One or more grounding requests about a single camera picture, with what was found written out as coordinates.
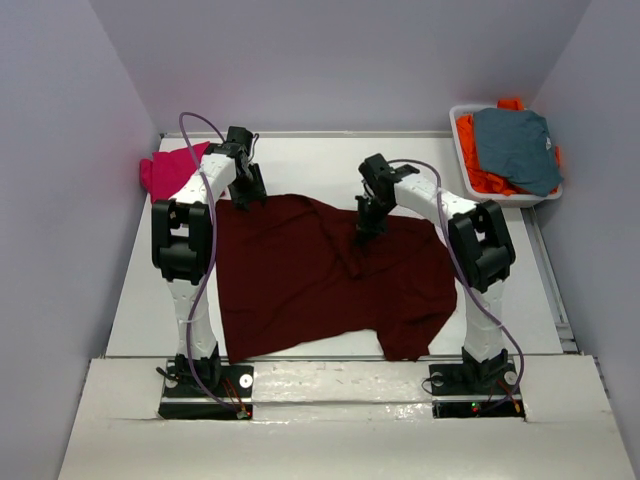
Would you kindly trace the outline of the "dark red t shirt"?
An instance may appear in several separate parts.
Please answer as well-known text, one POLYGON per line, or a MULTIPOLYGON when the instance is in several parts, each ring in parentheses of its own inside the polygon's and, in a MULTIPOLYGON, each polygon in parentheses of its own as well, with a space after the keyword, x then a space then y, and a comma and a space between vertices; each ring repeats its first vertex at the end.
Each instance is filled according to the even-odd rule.
POLYGON ((246 211, 216 205, 216 276, 228 358, 240 362, 372 330, 387 360, 429 351, 457 306, 435 227, 392 216, 358 245, 357 214, 300 195, 246 211))

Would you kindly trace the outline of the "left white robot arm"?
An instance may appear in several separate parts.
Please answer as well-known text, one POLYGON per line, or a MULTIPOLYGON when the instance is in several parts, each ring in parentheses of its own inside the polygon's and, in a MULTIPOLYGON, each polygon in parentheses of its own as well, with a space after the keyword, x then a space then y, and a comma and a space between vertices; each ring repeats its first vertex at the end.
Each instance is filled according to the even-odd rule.
POLYGON ((245 211, 254 202, 266 202, 261 171, 253 162, 254 140, 254 133, 230 128, 224 141, 205 149, 186 184, 151 209, 152 263, 167 283, 178 326, 170 377, 201 395, 219 388, 222 373, 206 292, 216 256, 215 204, 225 192, 245 211))

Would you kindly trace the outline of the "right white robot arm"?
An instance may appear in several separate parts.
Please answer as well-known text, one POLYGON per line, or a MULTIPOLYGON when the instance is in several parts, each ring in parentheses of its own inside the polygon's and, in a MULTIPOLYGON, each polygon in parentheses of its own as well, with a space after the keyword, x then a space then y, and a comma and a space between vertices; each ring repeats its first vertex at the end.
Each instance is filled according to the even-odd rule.
POLYGON ((364 244, 386 230, 396 207, 408 209, 440 228, 456 277, 464 289, 466 335, 457 363, 431 367, 428 393, 436 397, 517 393, 520 378, 505 344, 513 339, 502 312, 504 284, 515 249, 500 205, 453 194, 440 178, 429 180, 423 163, 370 157, 358 170, 364 186, 357 199, 356 240, 364 244))

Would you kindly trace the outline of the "folded pink t shirt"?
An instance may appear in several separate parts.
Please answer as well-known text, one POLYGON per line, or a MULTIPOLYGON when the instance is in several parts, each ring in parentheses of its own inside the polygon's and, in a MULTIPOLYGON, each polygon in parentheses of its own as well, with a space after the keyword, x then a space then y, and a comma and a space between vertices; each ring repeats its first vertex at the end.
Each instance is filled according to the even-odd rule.
POLYGON ((196 163, 187 147, 170 152, 154 152, 139 161, 139 181, 150 196, 150 203, 168 200, 196 172, 196 163))

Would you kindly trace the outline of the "white laundry basket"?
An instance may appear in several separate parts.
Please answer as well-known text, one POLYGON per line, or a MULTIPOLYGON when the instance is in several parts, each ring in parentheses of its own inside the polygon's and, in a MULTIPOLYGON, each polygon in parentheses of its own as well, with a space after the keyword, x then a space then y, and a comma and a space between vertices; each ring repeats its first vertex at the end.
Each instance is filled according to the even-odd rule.
POLYGON ((483 202, 486 200, 493 200, 499 203, 502 207, 506 208, 531 208, 535 205, 546 200, 557 200, 562 196, 563 186, 560 185, 553 193, 546 197, 539 197, 531 194, 513 194, 505 196, 497 193, 483 193, 476 191, 470 181, 470 177, 464 162, 464 155, 460 143, 459 133, 456 126, 458 118, 471 115, 477 111, 485 108, 491 108, 494 105, 490 104, 461 104, 455 105, 449 110, 449 120, 451 123, 453 142, 455 151, 457 154, 458 163, 461 170, 462 181, 465 189, 465 196, 471 200, 483 202))

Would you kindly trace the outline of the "orange t shirt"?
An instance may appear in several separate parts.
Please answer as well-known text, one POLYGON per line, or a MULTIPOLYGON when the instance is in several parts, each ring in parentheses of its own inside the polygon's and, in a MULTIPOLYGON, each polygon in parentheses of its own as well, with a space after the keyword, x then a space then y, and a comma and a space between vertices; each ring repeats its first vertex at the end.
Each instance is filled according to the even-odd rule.
MULTIPOLYGON (((530 110, 526 108, 520 99, 507 98, 501 99, 497 103, 493 104, 494 107, 507 109, 507 110, 530 110)), ((456 126, 459 133, 460 143, 464 155, 464 162, 468 171, 471 184, 473 188, 478 192, 492 193, 488 188, 488 181, 485 174, 481 173, 478 167, 475 143, 473 137, 473 122, 472 115, 465 115, 457 119, 456 126)), ((559 149, 559 161, 561 170, 561 150, 559 149)))

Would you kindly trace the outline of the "teal blue t shirt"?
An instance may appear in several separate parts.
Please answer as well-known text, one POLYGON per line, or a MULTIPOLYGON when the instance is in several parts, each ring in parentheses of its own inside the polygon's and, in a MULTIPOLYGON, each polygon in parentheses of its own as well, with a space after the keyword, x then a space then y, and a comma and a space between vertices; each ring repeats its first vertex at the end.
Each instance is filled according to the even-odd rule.
POLYGON ((546 197, 563 182, 547 120, 532 110, 484 108, 472 115, 478 167, 489 191, 546 197))

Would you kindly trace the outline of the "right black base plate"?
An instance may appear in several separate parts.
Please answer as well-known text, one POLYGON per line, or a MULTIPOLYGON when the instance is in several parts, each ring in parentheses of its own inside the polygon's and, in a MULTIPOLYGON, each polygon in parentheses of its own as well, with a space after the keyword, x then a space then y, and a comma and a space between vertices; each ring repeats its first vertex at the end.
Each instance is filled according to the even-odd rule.
POLYGON ((436 363, 422 382, 431 396, 433 417, 442 419, 526 417, 520 389, 512 392, 518 378, 508 362, 506 369, 484 383, 463 376, 462 363, 436 363))

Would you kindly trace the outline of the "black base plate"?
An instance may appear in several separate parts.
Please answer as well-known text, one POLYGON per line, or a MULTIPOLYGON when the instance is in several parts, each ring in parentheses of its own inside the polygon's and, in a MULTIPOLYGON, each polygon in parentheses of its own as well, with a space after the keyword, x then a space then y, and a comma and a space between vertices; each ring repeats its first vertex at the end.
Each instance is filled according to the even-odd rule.
POLYGON ((163 377, 158 415, 165 420, 250 421, 253 419, 254 367, 223 365, 219 384, 204 393, 193 379, 182 379, 172 360, 156 368, 163 377))
POLYGON ((436 363, 422 382, 431 396, 433 417, 442 419, 526 417, 520 389, 512 392, 518 378, 508 362, 506 369, 484 383, 463 376, 462 363, 436 363))

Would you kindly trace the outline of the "aluminium rail right side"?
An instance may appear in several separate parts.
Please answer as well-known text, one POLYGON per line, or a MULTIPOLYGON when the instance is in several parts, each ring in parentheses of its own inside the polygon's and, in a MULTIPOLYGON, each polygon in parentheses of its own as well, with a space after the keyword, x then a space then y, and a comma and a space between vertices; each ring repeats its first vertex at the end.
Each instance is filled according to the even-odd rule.
POLYGON ((549 302, 556 332, 564 354, 581 355, 582 351, 574 335, 569 317, 556 280, 538 217, 533 207, 521 210, 536 265, 541 276, 545 295, 549 302))

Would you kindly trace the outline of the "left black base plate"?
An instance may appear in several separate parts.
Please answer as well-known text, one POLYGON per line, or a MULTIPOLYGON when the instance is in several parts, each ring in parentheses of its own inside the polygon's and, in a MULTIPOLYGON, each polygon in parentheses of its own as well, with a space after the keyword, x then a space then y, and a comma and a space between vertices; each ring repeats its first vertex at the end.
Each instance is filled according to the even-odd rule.
POLYGON ((172 360, 156 368, 163 377, 158 415, 165 420, 250 421, 253 419, 254 367, 223 365, 219 384, 204 393, 193 379, 182 379, 172 360))

